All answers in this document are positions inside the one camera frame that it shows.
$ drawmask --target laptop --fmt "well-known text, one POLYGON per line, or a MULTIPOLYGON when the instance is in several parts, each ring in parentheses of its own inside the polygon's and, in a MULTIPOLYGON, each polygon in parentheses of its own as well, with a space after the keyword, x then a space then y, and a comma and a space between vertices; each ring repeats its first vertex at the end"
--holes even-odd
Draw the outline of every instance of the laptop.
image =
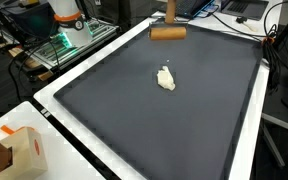
MULTIPOLYGON (((183 0, 177 2, 176 16, 192 19, 213 2, 214 0, 183 0)), ((158 8, 158 11, 166 12, 166 8, 167 4, 164 4, 158 8)))
POLYGON ((222 13, 233 16, 261 20, 267 8, 268 1, 262 0, 222 0, 222 13))

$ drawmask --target metal rack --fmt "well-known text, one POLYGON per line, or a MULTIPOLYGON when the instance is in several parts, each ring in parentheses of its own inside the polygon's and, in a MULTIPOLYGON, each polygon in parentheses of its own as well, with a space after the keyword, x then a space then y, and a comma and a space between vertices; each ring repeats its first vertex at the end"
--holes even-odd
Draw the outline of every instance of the metal rack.
POLYGON ((52 44, 58 56, 59 65, 57 64, 55 51, 50 43, 43 45, 40 50, 32 55, 32 57, 51 71, 58 66, 60 69, 63 69, 81 56, 94 50, 105 41, 116 36, 117 29, 119 28, 118 26, 106 25, 97 20, 91 20, 88 24, 90 30, 93 32, 93 40, 86 46, 67 48, 60 38, 54 38, 52 40, 52 44))

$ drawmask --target white table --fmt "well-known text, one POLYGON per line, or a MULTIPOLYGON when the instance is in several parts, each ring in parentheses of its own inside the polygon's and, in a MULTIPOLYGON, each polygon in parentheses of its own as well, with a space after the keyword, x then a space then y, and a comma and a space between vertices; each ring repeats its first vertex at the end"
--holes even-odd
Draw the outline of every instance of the white table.
MULTIPOLYGON (((281 1, 282 0, 271 0, 268 8, 281 1)), ((271 11, 267 20, 268 28, 270 28, 275 23, 278 24, 280 11, 281 6, 271 11)), ((234 28, 243 32, 252 33, 248 30, 247 27, 237 24, 235 22, 236 17, 221 13, 215 14, 230 26, 233 26, 234 28)), ((254 27, 259 29, 258 34, 260 35, 265 34, 263 29, 263 19, 261 21, 249 20, 248 22, 249 24, 252 24, 254 27)), ((107 55, 125 44, 139 32, 147 28, 149 22, 153 20, 154 19, 150 18, 144 20, 129 32, 125 33, 120 38, 116 39, 94 55, 90 56, 75 68, 34 95, 34 98, 39 103, 41 103, 56 119, 58 119, 65 127, 67 127, 81 142, 85 144, 85 146, 87 146, 98 158, 100 158, 114 173, 116 173, 123 180, 144 179, 144 177, 130 165, 128 165, 115 152, 113 152, 106 144, 104 144, 90 130, 81 124, 75 117, 73 117, 73 115, 71 115, 61 104, 55 100, 53 95, 63 86, 71 82, 74 78, 81 75, 97 62, 101 61, 107 55)), ((214 17, 192 20, 190 21, 190 24, 213 30, 232 31, 218 22, 214 17)), ((261 111, 263 108, 266 85, 268 81, 268 74, 269 70, 265 67, 265 65, 262 64, 254 84, 254 90, 251 95, 240 139, 236 148, 234 162, 230 172, 230 180, 247 180, 250 177, 256 139, 260 124, 261 111)))
MULTIPOLYGON (((33 127, 41 134, 48 171, 36 180, 105 180, 105 178, 29 103, 0 118, 0 127, 33 127)), ((0 139, 7 136, 0 130, 0 139)))

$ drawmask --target dough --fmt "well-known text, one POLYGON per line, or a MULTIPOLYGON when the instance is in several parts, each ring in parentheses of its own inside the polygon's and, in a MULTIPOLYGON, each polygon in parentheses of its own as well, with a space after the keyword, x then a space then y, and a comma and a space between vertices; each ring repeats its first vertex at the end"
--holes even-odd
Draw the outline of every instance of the dough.
POLYGON ((167 66, 163 66, 162 70, 158 71, 157 83, 164 89, 168 89, 170 91, 173 91, 175 89, 174 79, 167 66))

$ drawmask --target wooden handle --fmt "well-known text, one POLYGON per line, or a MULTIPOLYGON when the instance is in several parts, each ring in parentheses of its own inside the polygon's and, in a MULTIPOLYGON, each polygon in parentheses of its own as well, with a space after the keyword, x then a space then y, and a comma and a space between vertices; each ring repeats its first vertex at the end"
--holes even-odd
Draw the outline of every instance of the wooden handle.
POLYGON ((165 23, 166 24, 173 24, 174 23, 175 11, 176 11, 176 0, 168 0, 166 17, 165 17, 165 23))
POLYGON ((151 40, 180 40, 185 37, 185 27, 152 28, 150 34, 151 40))

